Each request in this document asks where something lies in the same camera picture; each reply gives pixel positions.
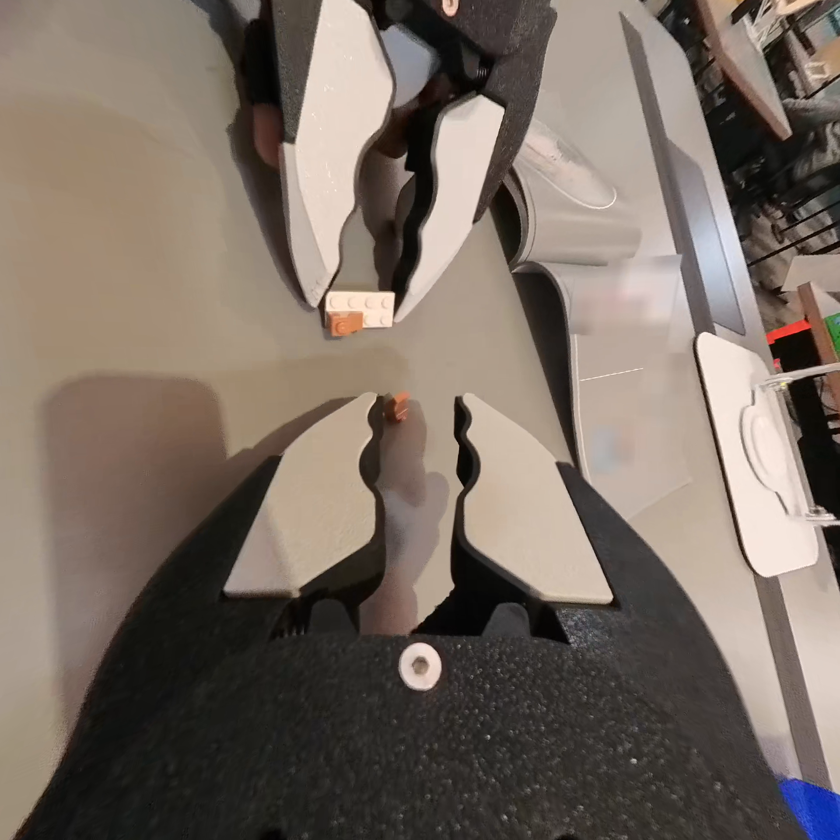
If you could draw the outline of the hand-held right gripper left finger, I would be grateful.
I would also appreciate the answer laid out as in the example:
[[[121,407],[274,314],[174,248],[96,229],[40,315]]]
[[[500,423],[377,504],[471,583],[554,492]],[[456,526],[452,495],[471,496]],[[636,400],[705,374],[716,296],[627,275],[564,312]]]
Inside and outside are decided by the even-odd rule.
[[[284,451],[224,585],[229,597],[366,599],[385,572],[383,400],[365,392]]]

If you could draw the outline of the grey instruction booklet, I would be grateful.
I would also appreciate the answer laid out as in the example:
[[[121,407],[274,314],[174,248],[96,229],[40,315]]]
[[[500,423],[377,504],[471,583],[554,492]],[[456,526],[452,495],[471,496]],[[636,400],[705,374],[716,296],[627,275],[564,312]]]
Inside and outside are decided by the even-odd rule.
[[[563,388],[581,473],[631,519],[690,482],[671,328],[681,257],[640,256],[632,205],[538,119],[493,211],[509,267],[546,280],[560,298]]]

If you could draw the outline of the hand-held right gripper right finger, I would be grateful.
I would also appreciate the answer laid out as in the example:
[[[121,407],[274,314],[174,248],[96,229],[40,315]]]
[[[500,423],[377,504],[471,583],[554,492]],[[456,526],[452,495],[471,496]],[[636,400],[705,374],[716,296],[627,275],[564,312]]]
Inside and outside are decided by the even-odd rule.
[[[474,393],[456,399],[455,533],[470,559],[542,603],[613,602],[554,455]]]

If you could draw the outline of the white stand base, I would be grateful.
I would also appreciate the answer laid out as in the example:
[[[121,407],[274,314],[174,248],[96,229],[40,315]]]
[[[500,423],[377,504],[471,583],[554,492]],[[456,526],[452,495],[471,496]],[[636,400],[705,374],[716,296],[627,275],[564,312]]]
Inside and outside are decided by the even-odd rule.
[[[838,518],[810,502],[783,393],[838,373],[839,363],[771,374],[756,353],[711,332],[696,336],[694,353],[745,560],[763,578],[813,566],[817,534]]]

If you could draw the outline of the small white brick plate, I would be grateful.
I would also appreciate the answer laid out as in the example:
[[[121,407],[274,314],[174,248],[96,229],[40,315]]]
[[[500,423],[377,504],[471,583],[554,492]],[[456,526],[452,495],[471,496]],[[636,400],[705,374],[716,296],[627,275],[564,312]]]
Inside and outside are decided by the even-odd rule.
[[[364,329],[389,329],[394,323],[395,300],[392,291],[331,290],[324,299],[324,321],[328,328],[328,312],[362,312]]]

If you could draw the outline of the grey table with wooden edge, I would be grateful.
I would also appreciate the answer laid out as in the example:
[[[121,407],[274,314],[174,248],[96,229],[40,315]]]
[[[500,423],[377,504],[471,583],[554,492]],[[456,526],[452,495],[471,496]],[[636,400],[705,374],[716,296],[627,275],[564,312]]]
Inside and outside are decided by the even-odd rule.
[[[730,1],[695,1],[710,54],[731,87],[776,138],[788,140],[791,126],[759,37],[749,16],[733,19],[739,5],[740,2]]]

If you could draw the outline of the person's left hand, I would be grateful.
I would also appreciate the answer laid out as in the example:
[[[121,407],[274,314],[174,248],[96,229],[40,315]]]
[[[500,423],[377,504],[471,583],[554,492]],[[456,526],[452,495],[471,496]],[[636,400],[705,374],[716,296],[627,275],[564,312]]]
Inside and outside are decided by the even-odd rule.
[[[255,151],[274,172],[280,169],[280,148],[284,139],[284,124],[280,108],[271,103],[254,103],[250,107],[251,128]]]

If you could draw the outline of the blue plastic bin with bricks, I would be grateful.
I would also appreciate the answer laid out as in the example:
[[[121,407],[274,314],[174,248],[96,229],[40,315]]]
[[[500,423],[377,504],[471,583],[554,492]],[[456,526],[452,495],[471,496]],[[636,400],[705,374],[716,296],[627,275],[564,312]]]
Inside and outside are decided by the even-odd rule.
[[[807,836],[839,839],[839,794],[803,780],[779,781],[780,791]]]

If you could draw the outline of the grey desk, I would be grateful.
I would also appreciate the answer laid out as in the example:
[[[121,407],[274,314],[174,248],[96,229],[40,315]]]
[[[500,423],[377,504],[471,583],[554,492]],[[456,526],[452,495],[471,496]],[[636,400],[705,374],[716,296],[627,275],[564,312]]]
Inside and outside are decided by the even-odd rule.
[[[364,632],[407,632],[451,587],[457,395],[574,457],[560,298],[545,276],[511,276],[492,217],[404,322],[323,336],[288,267],[280,184],[250,149],[223,10],[2,2],[2,837],[152,573],[343,397],[416,400],[385,444],[388,567]],[[676,254],[625,22],[672,142],[706,170],[745,328],[731,338],[767,358],[686,63],[638,3],[561,5],[539,119],[629,198],[645,268]],[[679,280],[667,343],[634,358],[604,335],[609,367],[583,374],[601,463],[626,421],[650,455],[633,452],[618,490],[588,453],[584,473],[696,604],[771,768],[838,791],[837,581],[823,546],[780,579],[742,557]]]

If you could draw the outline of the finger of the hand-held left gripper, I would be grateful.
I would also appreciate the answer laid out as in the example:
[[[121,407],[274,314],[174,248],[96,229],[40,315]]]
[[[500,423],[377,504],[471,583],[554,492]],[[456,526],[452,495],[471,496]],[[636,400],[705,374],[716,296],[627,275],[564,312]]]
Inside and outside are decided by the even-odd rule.
[[[471,93],[437,115],[402,226],[394,322],[405,320],[426,297],[473,228],[504,113],[501,105]]]
[[[370,2],[279,1],[279,165],[288,249],[317,308],[342,261],[361,163],[395,95]]]

